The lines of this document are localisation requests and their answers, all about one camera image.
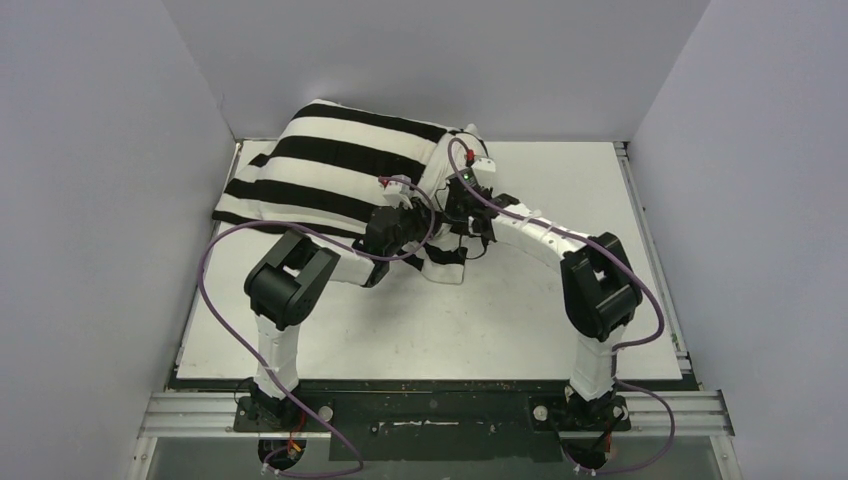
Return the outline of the black white striped pillowcase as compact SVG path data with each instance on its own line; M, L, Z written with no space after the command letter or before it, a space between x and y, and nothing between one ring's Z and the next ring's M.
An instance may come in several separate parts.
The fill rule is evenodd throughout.
M227 183L213 210L233 225L254 220L304 224L356 238L386 200L379 178L403 175L433 193L454 130L435 123L314 100L276 143Z

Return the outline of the white pillow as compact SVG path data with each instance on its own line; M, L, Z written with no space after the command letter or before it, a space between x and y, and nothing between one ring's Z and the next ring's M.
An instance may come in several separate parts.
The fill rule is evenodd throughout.
M453 130L440 140L421 183L436 207L437 227L423 252L414 257L427 280L459 285L466 263L488 252L493 235L484 221L485 207L463 184L491 200L496 172L475 125Z

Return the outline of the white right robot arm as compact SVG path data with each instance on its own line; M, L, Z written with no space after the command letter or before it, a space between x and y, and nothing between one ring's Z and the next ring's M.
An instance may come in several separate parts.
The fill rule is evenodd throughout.
M558 227L518 199L493 197L474 173L464 169L447 177L444 213L464 233L510 245L558 272L567 318L579 333L566 404L568 419L589 428L606 412L613 390L613 346L642 303L642 291L620 267L630 263L620 240L607 232L591 236L598 251Z

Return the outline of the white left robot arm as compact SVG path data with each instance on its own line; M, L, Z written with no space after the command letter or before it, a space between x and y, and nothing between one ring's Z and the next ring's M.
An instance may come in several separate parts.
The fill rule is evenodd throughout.
M409 206L378 207L364 236L351 249L332 249L290 228L251 270L244 291L255 314L258 349L264 359L254 382L266 396L260 417L272 428L287 429L298 419L299 403L286 393L299 383L300 324L312 313L327 284L375 286L396 258L421 245L439 226L439 214L420 199Z

